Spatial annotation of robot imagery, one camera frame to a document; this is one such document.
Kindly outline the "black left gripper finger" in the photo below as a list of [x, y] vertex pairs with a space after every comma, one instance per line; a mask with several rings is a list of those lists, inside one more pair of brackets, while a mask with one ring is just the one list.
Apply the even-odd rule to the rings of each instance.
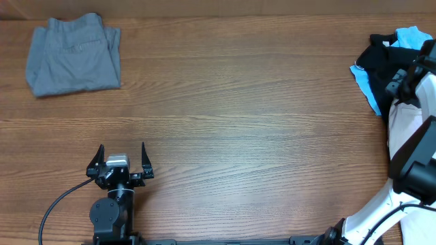
[[142, 147], [141, 147], [141, 165], [142, 165], [143, 170], [152, 170], [153, 169], [151, 162], [150, 162], [150, 159], [146, 153], [146, 148], [145, 148], [144, 142], [142, 142]]
[[95, 156], [88, 164], [87, 169], [95, 169], [103, 162], [104, 162], [104, 145], [100, 144]]

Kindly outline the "beige shorts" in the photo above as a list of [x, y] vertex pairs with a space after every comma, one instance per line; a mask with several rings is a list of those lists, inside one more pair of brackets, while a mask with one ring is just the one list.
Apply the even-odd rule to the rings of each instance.
[[[412, 104], [392, 102], [388, 117], [388, 148], [392, 159], [399, 148], [422, 124], [422, 110]], [[402, 218], [404, 245], [435, 245], [435, 213], [416, 210]]]

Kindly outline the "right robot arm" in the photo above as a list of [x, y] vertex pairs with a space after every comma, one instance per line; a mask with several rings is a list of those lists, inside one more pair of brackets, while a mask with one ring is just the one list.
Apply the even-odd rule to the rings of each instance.
[[358, 65], [370, 69], [380, 91], [392, 97], [393, 108], [420, 111], [421, 123], [398, 149], [391, 149], [388, 181], [359, 212], [341, 219], [314, 244], [374, 244], [392, 226], [415, 210], [433, 211], [435, 203], [435, 40], [420, 50], [386, 47], [383, 59], [374, 61], [368, 52]]

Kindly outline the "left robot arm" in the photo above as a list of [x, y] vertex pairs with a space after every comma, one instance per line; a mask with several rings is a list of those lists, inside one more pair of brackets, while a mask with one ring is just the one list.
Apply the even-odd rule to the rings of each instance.
[[141, 172], [131, 173], [126, 154], [112, 154], [105, 159], [103, 146], [87, 166], [86, 175], [107, 191], [107, 197], [98, 199], [89, 212], [94, 244], [146, 243], [134, 231], [135, 189], [144, 186], [146, 179], [154, 178], [145, 145], [141, 146], [141, 167]]

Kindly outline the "black shirt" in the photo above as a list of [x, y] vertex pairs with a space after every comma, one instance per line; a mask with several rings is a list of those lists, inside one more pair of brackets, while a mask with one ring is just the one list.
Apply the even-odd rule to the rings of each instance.
[[398, 70], [408, 70], [420, 51], [412, 48], [386, 46], [384, 42], [393, 44], [396, 41], [394, 34], [371, 34], [369, 41], [370, 45], [358, 57], [356, 64], [367, 73], [375, 105], [379, 108], [381, 118], [387, 123], [394, 96], [386, 91], [386, 87], [394, 80]]

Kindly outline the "light blue shirt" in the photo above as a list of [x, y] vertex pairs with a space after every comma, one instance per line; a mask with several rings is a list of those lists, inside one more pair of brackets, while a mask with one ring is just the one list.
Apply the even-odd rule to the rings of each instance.
[[[428, 33], [421, 32], [416, 26], [399, 28], [393, 34], [396, 37], [396, 41], [393, 44], [388, 44], [388, 42], [384, 42], [386, 46], [412, 48], [419, 50], [421, 49], [425, 41], [432, 40], [433, 38]], [[366, 97], [371, 109], [377, 116], [381, 116], [379, 108], [375, 105], [375, 99], [369, 88], [368, 75], [363, 68], [357, 66], [356, 61], [349, 69], [354, 76], [360, 90]]]

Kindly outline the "folded grey shorts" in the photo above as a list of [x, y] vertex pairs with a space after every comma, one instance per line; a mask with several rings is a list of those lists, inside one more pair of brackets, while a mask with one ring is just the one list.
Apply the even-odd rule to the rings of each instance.
[[35, 97], [121, 87], [121, 30], [89, 13], [33, 32], [25, 78]]

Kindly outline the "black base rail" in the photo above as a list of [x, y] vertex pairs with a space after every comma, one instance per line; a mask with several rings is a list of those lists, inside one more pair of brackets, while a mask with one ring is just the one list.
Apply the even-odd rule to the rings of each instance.
[[141, 245], [315, 245], [321, 244], [324, 235], [299, 235], [286, 239], [254, 239], [254, 240], [202, 240], [202, 241], [176, 241], [167, 240], [144, 240], [139, 242], [85, 242], [82, 245], [96, 244], [141, 244]]

